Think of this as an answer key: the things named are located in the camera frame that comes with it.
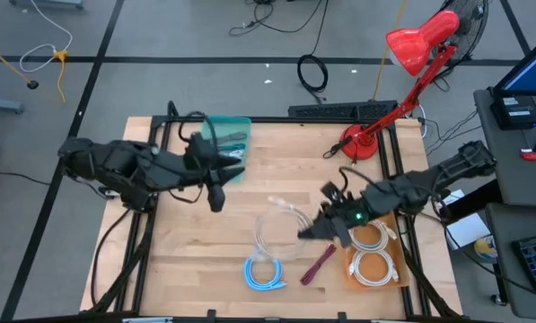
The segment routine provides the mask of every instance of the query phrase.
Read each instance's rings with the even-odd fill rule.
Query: white paper
[[[461,197],[464,197],[463,191],[458,189],[453,191],[448,197],[444,199],[444,202],[449,205],[450,203],[458,200]],[[471,214],[458,222],[450,224],[447,226],[447,229],[459,244],[459,247],[466,246],[477,239],[487,237],[491,232],[487,226],[483,223],[478,214]],[[457,245],[453,243],[453,240],[449,237],[447,231],[445,232],[445,238],[451,249],[456,250]]]

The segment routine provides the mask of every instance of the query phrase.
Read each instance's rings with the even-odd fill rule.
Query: teal container
[[[246,159],[248,158],[248,151],[250,150],[250,130],[251,130],[251,119],[243,117],[230,117],[230,116],[218,116],[212,115],[209,116],[212,125],[214,125],[215,136],[223,137],[239,132],[243,132],[246,135],[245,139],[233,140],[223,144],[219,144],[220,147],[231,146],[235,144],[245,144],[245,149],[243,150],[242,162],[233,167],[245,166]],[[207,122],[204,122],[204,127],[202,129],[202,136],[205,139],[211,139],[212,135],[210,133],[210,127]],[[230,182],[239,183],[243,181],[243,176],[245,172],[238,175],[237,177],[230,180]]]

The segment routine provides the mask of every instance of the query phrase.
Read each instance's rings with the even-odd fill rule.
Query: red lamp base
[[[368,159],[373,156],[379,148],[376,135],[356,136],[356,134],[361,133],[361,130],[361,126],[353,125],[347,128],[346,131],[341,134],[341,138],[339,138],[339,141],[343,141],[349,136],[354,138],[351,143],[346,144],[341,148],[343,153],[352,161]]]

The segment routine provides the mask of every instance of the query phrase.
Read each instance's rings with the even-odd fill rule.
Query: desk
[[[532,289],[511,243],[536,236],[536,208],[490,204],[486,207],[486,215],[499,254],[501,273]],[[518,317],[536,319],[536,296],[508,283],[505,283],[505,288],[513,313]]]
[[[124,139],[145,141],[150,124],[151,118],[129,118]],[[206,192],[194,205],[161,194],[140,314],[205,317],[207,310],[215,309],[218,317],[336,319],[338,312],[344,311],[350,319],[404,319],[399,289],[355,292],[346,287],[340,252],[328,260],[309,286],[300,285],[300,277],[325,249],[324,241],[308,243],[296,261],[284,263],[284,289],[255,292],[243,281],[243,262],[254,252],[255,219],[270,207],[268,196],[280,196],[315,216],[323,200],[321,186],[328,180],[342,183],[338,167],[348,164],[348,160],[341,153],[328,160],[321,155],[337,142],[338,134],[346,126],[252,123],[244,180],[224,187],[226,203],[220,214],[209,211]],[[177,124],[172,124],[168,149],[183,153],[184,143],[177,136],[177,128]],[[201,124],[190,123],[184,131],[200,128]],[[383,136],[387,138],[389,134],[385,132]],[[405,171],[425,169],[427,161],[418,122],[398,120],[397,137]],[[387,145],[390,169],[395,170],[389,140]],[[357,168],[374,180],[382,179],[378,154],[359,162]],[[364,187],[362,180],[350,178],[350,189],[358,191]],[[187,189],[185,194],[193,196],[195,190]],[[99,238],[123,211],[119,200],[107,203]],[[129,227],[128,217],[106,239],[99,260],[97,297],[122,268]],[[438,223],[418,217],[416,231],[426,277],[449,306],[461,313],[443,229]],[[282,235],[281,239],[295,237],[292,233]],[[271,264],[254,267],[258,279],[271,278],[272,273]],[[129,286],[135,280],[132,275]],[[411,299],[418,314],[415,280],[411,281]],[[83,295],[83,310],[91,308],[89,288],[90,277]],[[130,308],[132,292],[133,288],[128,287],[124,309]]]
[[[527,147],[522,130],[499,128],[490,108],[493,98],[489,91],[475,91],[473,97],[489,151],[497,159],[496,180],[450,205],[453,218],[472,214],[493,202],[536,206],[536,162],[524,161],[519,156],[521,148]],[[524,133],[533,146],[536,127],[524,130]]]

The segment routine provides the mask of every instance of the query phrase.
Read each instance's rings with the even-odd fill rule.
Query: red desk lamp
[[[344,131],[340,138],[340,145],[347,157],[355,162],[373,156],[378,148],[377,134],[417,107],[419,94],[433,81],[439,70],[457,51],[457,45],[443,43],[443,41],[453,35],[458,28],[457,14],[451,10],[443,10],[418,29],[401,29],[387,34],[385,38],[392,54],[413,76],[419,74],[425,67],[431,49],[435,46],[437,46],[437,57],[394,111],[369,127],[353,125]]]

